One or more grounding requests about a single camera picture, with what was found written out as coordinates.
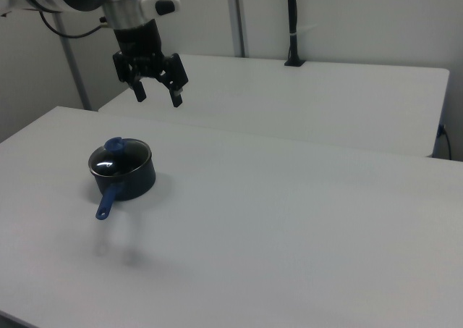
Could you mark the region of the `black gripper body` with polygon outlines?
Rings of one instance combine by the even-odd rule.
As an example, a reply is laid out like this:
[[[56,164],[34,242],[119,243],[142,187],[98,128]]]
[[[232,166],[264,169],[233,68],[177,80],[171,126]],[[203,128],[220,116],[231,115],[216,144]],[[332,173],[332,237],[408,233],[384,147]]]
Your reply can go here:
[[[128,81],[129,62],[134,61],[138,65],[142,78],[156,79],[161,72],[163,58],[172,55],[162,52],[161,37],[155,20],[133,29],[115,30],[114,34],[119,51],[113,55],[113,61],[117,76],[122,82]]]

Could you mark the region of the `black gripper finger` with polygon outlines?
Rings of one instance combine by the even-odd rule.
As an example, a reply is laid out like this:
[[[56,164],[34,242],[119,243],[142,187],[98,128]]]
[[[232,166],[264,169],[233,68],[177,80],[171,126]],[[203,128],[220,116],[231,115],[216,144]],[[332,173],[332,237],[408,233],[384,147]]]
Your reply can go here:
[[[161,72],[156,79],[169,89],[173,107],[179,107],[183,102],[183,87],[189,80],[178,54],[172,54],[163,58]]]
[[[129,77],[127,83],[129,84],[130,88],[134,91],[138,102],[143,102],[147,98],[141,80],[142,75],[138,65],[134,61],[129,62]]]

